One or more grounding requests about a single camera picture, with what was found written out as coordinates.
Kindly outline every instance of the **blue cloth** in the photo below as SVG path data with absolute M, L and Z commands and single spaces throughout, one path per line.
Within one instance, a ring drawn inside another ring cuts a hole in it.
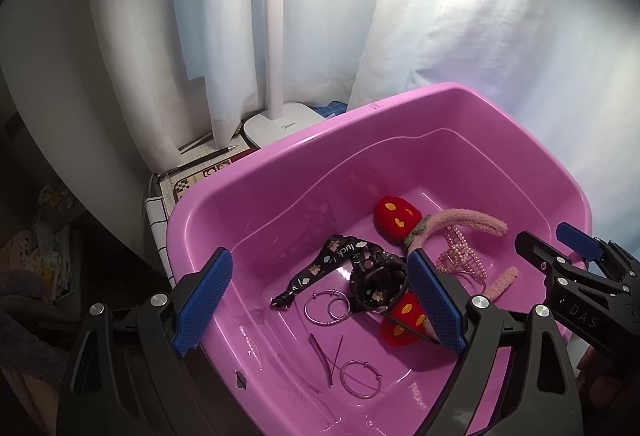
M 318 115 L 321 115 L 325 119 L 328 119 L 331 115 L 342 115 L 345 111 L 347 111 L 347 104 L 344 102 L 333 101 L 328 106 L 324 108 L 311 108 Z

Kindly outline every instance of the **metal screw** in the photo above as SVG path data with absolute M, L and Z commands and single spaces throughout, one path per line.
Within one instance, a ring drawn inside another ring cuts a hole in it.
M 91 308 L 89 308 L 89 313 L 91 315 L 100 315 L 104 311 L 104 304 L 101 302 L 95 303 Z
M 164 293 L 156 293 L 151 298 L 151 304 L 153 306 L 164 306 L 169 298 Z
M 473 299 L 471 299 L 471 304 L 473 304 L 476 308 L 486 308 L 489 306 L 489 299 L 487 299 L 483 295 L 476 295 Z
M 549 317 L 549 308 L 544 304 L 538 304 L 536 306 L 536 313 L 540 315 L 540 317 Z

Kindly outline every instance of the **white curtain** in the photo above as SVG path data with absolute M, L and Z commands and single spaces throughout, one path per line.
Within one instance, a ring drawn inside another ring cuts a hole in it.
M 263 0 L 91 0 L 151 169 L 264 101 Z M 478 89 L 577 178 L 594 232 L 640 247 L 638 0 L 285 0 L 287 101 L 350 108 L 453 80 Z

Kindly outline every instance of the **white desk lamp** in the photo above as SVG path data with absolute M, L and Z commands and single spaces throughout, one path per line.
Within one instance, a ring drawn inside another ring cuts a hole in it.
M 284 0 L 266 0 L 267 109 L 244 123 L 244 134 L 259 147 L 324 121 L 308 106 L 284 102 L 282 82 Z

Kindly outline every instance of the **red plush toy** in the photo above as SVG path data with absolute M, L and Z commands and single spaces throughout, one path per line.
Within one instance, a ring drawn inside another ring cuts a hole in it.
M 402 299 L 396 304 L 393 310 L 389 312 L 389 315 L 417 332 L 424 330 L 423 324 L 427 318 L 422 306 L 420 306 L 418 302 L 418 298 L 410 291 L 404 293 Z M 402 326 L 386 318 L 383 319 L 380 327 L 382 330 L 382 338 L 385 339 L 390 346 L 406 346 L 418 339 L 418 337 L 405 330 Z
M 422 219 L 422 213 L 407 200 L 385 196 L 376 205 L 373 219 L 389 241 L 402 243 Z
M 422 219 L 422 213 L 407 200 L 385 196 L 376 205 L 373 218 L 385 238 L 402 243 Z M 426 316 L 416 296 L 411 292 L 402 296 L 389 315 L 416 331 L 423 330 L 422 324 Z M 389 319 L 382 321 L 381 328 L 382 338 L 391 346 L 406 346 L 418 338 Z

